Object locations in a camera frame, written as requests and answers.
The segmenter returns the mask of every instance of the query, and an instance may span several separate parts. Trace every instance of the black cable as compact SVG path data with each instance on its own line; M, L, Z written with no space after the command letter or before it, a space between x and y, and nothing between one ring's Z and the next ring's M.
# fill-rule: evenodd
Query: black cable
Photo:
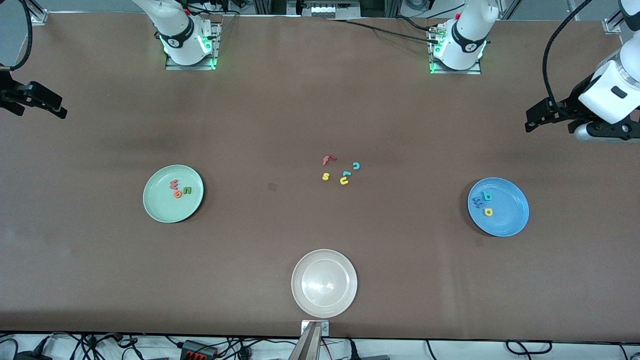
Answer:
M513 350L513 349L509 346L509 344L510 344L510 343L516 343L516 344L518 344L518 345L522 348L522 350L524 350L524 351L516 351L516 350ZM553 346L553 343L552 343L551 341L543 341L543 343L545 343L545 344L549 345L549 347L548 347L548 348L546 348L545 350L542 350L542 351L529 351L529 350L527 349L527 347L525 347L525 346L524 346L524 344L523 344L521 341L519 341L519 340L507 340L507 341L505 341L505 344L506 344L506 346L507 346L507 350L509 350L509 352L511 352L511 353L512 353L512 354L514 354L514 355L518 355L518 356L520 356L520 355L526 355L526 356L527 356L527 358L528 358L528 360L531 360L531 356L532 356L532 355L544 355L544 354L547 354L547 353L549 353L549 352L551 351L551 349L553 349L553 347L554 347L554 346Z
M178 343L176 341L171 340L170 337L168 337L167 335L164 336L167 340L169 340L170 343L174 344L175 346L178 346Z
M438 360L436 359L436 355L433 355L433 350L431 349L431 343L429 342L429 340L425 340L427 342L427 348L429 349L429 354L431 355L431 358L433 360Z
M86 347L84 347L86 345L85 341L85 336L86 335L82 335L80 337L80 348L82 349L84 355L82 356L82 360L87 359L87 360L91 360L91 357L89 356L89 351L86 349Z
M38 346L36 346L32 353L34 355L36 355L37 357L40 357L42 355L42 352L44 351L44 346L47 344L47 340L51 337L51 335L47 335L46 338L40 340L40 343L38 344Z
M254 346L255 344L257 344L257 343L259 343L259 342L261 342L261 341L264 341L264 340L263 340L263 339L256 340L256 341L254 341L253 343L250 343L249 345L245 345L243 348L250 348L250 347ZM231 359L232 357L236 356L236 354L237 354L237 353L239 353L243 348L241 348L240 350L238 350L238 351L234 352L233 354L231 354L231 355L229 355L229 356L227 356L227 357L224 357L222 360L229 360L229 359Z
M27 48L24 51L24 55L22 55L22 59L18 61L14 66L9 66L9 71L14 71L21 68L27 60L29 60L29 56L31 56L31 46L33 45L33 25L31 23L31 13L29 12L29 7L27 6L26 0L18 0L18 2L22 5L22 9L24 10L24 15L27 18Z
M289 341L289 340L270 340L270 339L267 339L267 338L244 338L243 340L245 340L245 341L262 340L262 341L267 341L268 343L274 343L274 344L279 344L279 343L287 343L287 344L291 344L291 345L297 345L298 344L298 343L295 343L295 342ZM337 344L337 343L334 343L334 342L330 343L329 341L327 341L326 343L328 345Z
M138 356L138 359L145 360L145 358L142 356L142 353L140 352L140 350L138 350L138 348L136 348L136 343L131 344L131 348L133 349L133 352L135 352L136 355Z
M242 342L242 340L238 339L238 340L236 340L236 343L232 343L232 341L233 341L233 338L231 338L231 340L227 339L227 344L228 344L227 348L223 352L220 352L219 354L217 354L216 357L225 356L227 354L227 352L229 352L229 350L233 350L234 351L234 353L231 355L231 357L235 357L237 352L235 351L234 347L236 345L240 344Z
M625 351L625 348L622 346L622 344L618 344L618 346L620 347L620 350L622 350L622 354L625 355L625 360L629 360L629 358L627 357L627 352Z
M562 21L560 26L558 26L558 28L554 31L554 33L551 34L551 37L547 42L547 47L545 48L545 53L542 56L542 79L545 82L545 88L547 89L547 95L551 102L551 106L553 106L554 110L556 110L557 112L561 113L564 116L570 116L570 114L558 108L558 105L556 104L556 98L554 97L554 93L551 91L551 85L549 85L549 76L547 74L547 62L549 58L549 51L551 50L551 45L554 43L554 40L560 34L560 31L562 31L564 27L573 19L573 17L576 16L582 9L584 9L585 6L587 6L592 1L593 0L584 0L582 4L580 4L574 11L572 11L569 14L569 16L566 17L564 21Z
M445 10L445 11L443 11L443 12L439 12L439 13L437 13L437 14L435 14L435 15L427 16L427 17L425 17L425 19L433 19L433 18L434 18L434 17L436 17L436 16L442 15L442 14L444 14L444 13L452 12L453 10L457 10L457 9L459 9L459 8L461 8L462 6L465 6L465 5L466 5L466 3L463 3L462 5L458 5L458 6L456 6L455 8L451 8L451 9L449 9L449 10Z
M76 360L76 351L80 347L81 340L76 338L75 336L74 336L74 339L77 340L77 343L76 343L76 347L74 348L74 351L71 353L71 356L69 357L69 360Z
M347 338L347 340L349 340L349 343L351 344L351 360L360 360L356 343L351 338Z
M367 25L367 24L362 24L361 22L352 22L349 20L338 20L341 22L345 22L346 24L353 24L353 25L358 25L358 26L363 26L367 29L372 29L372 30L376 30L376 31L382 31L383 33L387 33L387 34L391 34L391 35L395 35L397 37L403 37L403 38L410 38L413 40L418 40L418 41L423 41L423 42L429 42L431 44L437 44L438 42L436 40L432 40L432 39L426 39L426 38L419 38L419 37L413 37L411 35L406 35L406 34L400 34L400 33L396 33L395 31L390 31L390 30L385 30L385 29L381 29L381 28L377 28L375 26L371 26L371 25Z
M100 360L107 360L107 359L105 359L105 358L104 358L104 356L103 356L103 355L98 351L98 349L97 349L97 348L94 348L92 351L93 351L93 357L94 357L94 358L96 358L96 357L97 357L97 358L98 358L98 359L100 359Z
M193 15L200 15L201 13L206 13L206 14L234 13L234 14L240 15L240 12L237 12L235 10L207 10L207 9L193 6L192 4L189 4L189 3L183 3L181 0L178 0L178 3L180 3L180 5L182 5L182 7L185 9L192 8L196 10L196 12L191 12L191 10L189 10L189 12L191 12L191 14Z
M13 351L12 359L15 359L15 356L18 355L18 341L15 341L15 339L4 339L0 340L0 344L2 343L13 343L13 346L15 346L15 350Z
M406 22L408 22L409 24L411 24L411 26L413 26L414 28L419 29L419 30L423 30L423 31L429 31L429 28L431 27L431 26L429 26L429 27L425 28L424 26L420 26L420 25L416 24L415 22L413 22L413 20L409 19L408 17L406 17L404 15L398 15L398 16L396 16L396 19L403 19Z
M124 351L122 352L121 360L124 360L124 356L126 355L127 351L129 351L129 350L133 350L133 348L128 347L128 348L124 349Z

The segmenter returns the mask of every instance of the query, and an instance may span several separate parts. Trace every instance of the plate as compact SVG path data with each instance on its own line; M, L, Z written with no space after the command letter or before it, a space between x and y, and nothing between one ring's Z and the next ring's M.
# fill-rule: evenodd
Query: plate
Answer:
M142 203L153 219L178 222L198 209L203 196L204 184L196 170L185 165L170 165L158 170L147 181Z
M489 201L483 193L488 194ZM478 181L469 191L467 206L471 219L480 229L494 236L513 236L529 221L529 203L524 193L511 181L499 177ZM491 209L493 214L485 215L485 209Z
M315 250L304 255L293 270L291 291L307 314L330 318L351 305L358 277L346 256L334 250Z

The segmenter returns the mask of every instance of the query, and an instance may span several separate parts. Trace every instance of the white plate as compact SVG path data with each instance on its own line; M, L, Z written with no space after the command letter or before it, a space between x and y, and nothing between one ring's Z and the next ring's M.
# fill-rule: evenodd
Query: white plate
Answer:
M142 203L149 216L157 221L178 222L198 209L203 196L204 184L196 170L185 165L169 165L147 181Z
M291 291L307 314L330 318L351 305L358 277L346 256L334 250L315 250L304 255L293 270Z

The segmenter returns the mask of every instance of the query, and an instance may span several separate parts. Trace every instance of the cable connector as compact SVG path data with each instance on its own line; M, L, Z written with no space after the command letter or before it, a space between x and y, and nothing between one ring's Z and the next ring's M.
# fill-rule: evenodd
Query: cable connector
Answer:
M438 28L436 26L431 26L429 28L429 32L432 34L438 34L438 35L446 35L447 34L447 29L445 28Z
M13 360L53 360L49 356L36 355L33 351L23 351L15 355Z
M358 348L356 348L356 343L351 339L347 338L351 344L351 360L360 360L360 355L358 355Z
M35 349L33 349L33 351L31 351L31 355L35 356L35 357L40 357L42 355L42 352L44 351L44 345L47 344L47 340L50 338L51 336L47 336L46 338L42 339L40 341L40 343L38 344L38 346L36 346Z

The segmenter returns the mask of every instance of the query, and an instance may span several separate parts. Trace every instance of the wire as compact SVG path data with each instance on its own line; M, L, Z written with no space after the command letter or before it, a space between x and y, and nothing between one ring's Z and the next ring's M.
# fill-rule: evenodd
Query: wire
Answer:
M322 340L322 345L324 345L324 348L326 349L326 353L329 355L329 360L333 360L333 356L331 356L331 352L329 351L329 346L327 346L324 339L321 339L321 340Z
M231 20L229 21L229 23L227 25L225 25L224 28L222 28L222 31L220 31L220 36L222 36L222 34L225 33L225 30L227 30L227 28L234 23L234 20L236 19L236 17L240 16L240 13L236 13L234 14L233 17L231 17Z
M40 340L40 343L33 349L32 353L36 356L36 357L40 357L42 355L42 352L44 351L44 347L47 344L47 340L51 337L51 335L47 335L46 338Z
M170 338L170 337L168 337L168 336L166 336L166 335L165 335L165 338L166 338L167 340L169 340L169 342L170 342L170 343L174 344L175 346L178 346L178 343L177 343L176 341L171 340L171 338Z
M251 340L258 340L255 338L250 338L250 339L244 339L246 341L251 341ZM274 344L279 344L279 343L287 343L287 344L291 344L291 345L297 345L298 343L295 343L293 341L288 341L288 340L269 340L269 339L260 339L262 341L267 341L268 343L274 343Z
M69 357L69 360L76 360L76 351L80 347L80 342L81 342L80 339L76 338L75 336L74 336L74 339L77 340L77 343L76 343L76 347L74 348L74 351L71 353L71 356Z
M8 67L9 71L14 71L21 68L27 62L27 60L29 60L29 56L31 56L31 46L33 45L33 25L31 23L31 13L29 12L29 8L27 7L26 0L18 0L18 2L22 5L24 15L27 18L27 48L22 55L22 59L20 59L20 61L18 61L18 63L14 66Z
M522 348L522 350L524 350L524 351L516 351L516 350L513 350L513 349L509 346L509 344L510 344L510 343L516 343L516 344L518 344L518 345ZM542 350L542 351L529 351L529 350L524 346L524 344L523 344L522 342L520 342L519 340L507 340L507 341L505 341L505 344L506 344L506 346L507 346L507 350L509 350L509 352L511 352L511 353L512 353L512 354L514 354L514 355L518 355L518 356L520 356L520 355L526 355L526 356L527 356L527 358L528 358L528 360L531 360L531 356L532 356L532 355L544 355L544 354L547 354L547 353L548 353L548 352L550 352L550 351L551 351L551 349L553 349L553 347L554 347L554 346L553 346L553 343L552 343L551 341L543 341L543 343L548 344L548 345L549 345L549 347L548 347L548 348L546 348L545 350Z
M415 22L413 22L413 20L411 20L411 19L409 19L408 17L403 16L403 15L398 15L398 16L396 16L396 19L403 19L403 20L406 20L406 21L407 21L409 24L411 24L411 26L413 26L414 28L419 29L419 30L423 30L423 31L429 31L429 28L431 27L431 26L430 26L430 27L428 27L428 28L425 28L424 26L420 26L420 25L416 24Z
M133 348L128 347L128 348L124 349L124 351L122 352L122 359L121 360L124 360L124 356L126 355L127 351L129 351L129 350L133 350Z
M551 106L553 106L554 110L561 113L564 116L570 116L566 111L558 108L556 104L556 98L554 97L553 91L551 91L551 85L549 85L549 76L547 74L547 62L549 58L549 51L551 50L551 45L554 43L556 37L560 34L560 32L564 29L564 27L573 19L574 16L578 15L578 13L584 9L590 2L593 0L584 0L582 4L580 4L574 11L572 11L569 16L566 17L564 21L558 26L558 28L551 34L549 41L547 42L547 47L545 48L545 53L542 56L542 79L545 82L545 88L547 89L547 95L549 97L549 101L551 102Z
M0 340L0 344L2 343L13 343L15 350L13 351L12 359L15 359L15 356L18 355L18 341L15 341L15 339L4 339L4 340Z
M433 18L434 18L434 17L436 17L436 16L442 15L442 14L444 14L444 13L452 12L453 10L457 10L457 9L459 9L459 8L461 8L462 6L465 6L465 5L466 5L466 3L463 3L462 5L458 5L458 6L456 6L455 8L451 8L451 9L449 9L449 10L445 10L445 11L443 11L443 12L439 12L439 13L434 14L434 15L429 15L429 16L425 17L424 19L433 19ZM417 14L417 15L411 16L411 17L412 17L412 18L416 18L416 17L418 17L418 16L421 16L423 13L426 13L427 11L429 11L429 10L424 10L423 12L421 12L421 13L419 13L419 14Z
M622 344L618 344L618 346L620 347L620 350L622 350L622 354L625 355L625 360L629 360L629 358L627 357L627 352L625 351L625 348L622 346Z
M256 341L254 341L253 343L250 343L249 345L243 346L243 348L250 348L250 347L254 346L255 344L257 344L257 343L259 343L259 342L261 342L261 341L264 341L264 340L263 340L263 339L256 340ZM227 357L224 357L222 360L227 360L227 359L231 359L232 357L235 357L235 356L236 356L236 354L237 354L237 353L239 353L241 350L242 350L242 348L241 348L240 350L238 350L238 351L234 352L233 354L231 354L231 355L229 355L229 356L227 356Z
M84 360L84 359L91 360L91 357L89 356L89 351L87 351L86 347L84 347L84 345L85 345L85 343L84 343L85 337L86 337L86 335L82 335L80 337L80 348L84 352L84 356L82 357L82 360Z
M418 41L423 41L423 42L429 42L431 44L437 44L438 42L436 40L432 40L432 39L426 39L426 38L419 38L419 37L413 37L411 35L406 35L406 34L400 34L400 33L396 33L394 31L390 31L390 30L385 30L385 29L381 29L381 28L377 28L375 26L371 26L371 25L367 25L367 24L362 24L361 22L353 22L353 21L349 21L349 20L338 20L338 21L342 21L345 22L346 24L353 24L353 25L358 25L358 26L363 26L367 29L372 29L372 30L377 30L377 31L382 31L383 33L387 33L387 34L391 34L391 35L395 35L397 37L403 37L403 38L410 38L413 40L418 40Z
M133 349L133 352L135 352L136 355L138 356L138 359L145 360L145 358L142 356L142 353L140 352L140 350L138 350L138 348L136 348L136 343L131 344L131 348Z
M351 339L347 338L351 344L351 360L360 360L360 355L358 355L358 348L356 347L356 343Z
M433 355L433 350L431 349L431 343L429 342L429 340L425 340L427 342L427 348L429 349L429 354L431 355L431 358L433 360L438 360L436 359L436 355Z
M240 15L240 13L235 10L207 10L207 9L199 8L197 6L193 6L192 4L189 4L189 3L183 3L182 1L178 1L178 2L182 5L183 8L192 8L196 10L196 12L191 12L192 15L200 15L201 13L206 13L206 14L234 13L234 14Z
M462 5L458 5L458 6L456 6L455 8L451 8L451 9L449 9L449 10L445 10L445 11L443 11L443 12L439 12L439 13L437 13L437 14L435 14L435 15L427 16L427 17L425 17L425 19L433 19L433 18L434 18L434 17L436 17L436 16L442 15L442 14L444 14L444 13L452 12L453 10L457 10L457 9L461 8L462 6L465 6L466 4L467 4L467 3L463 3Z

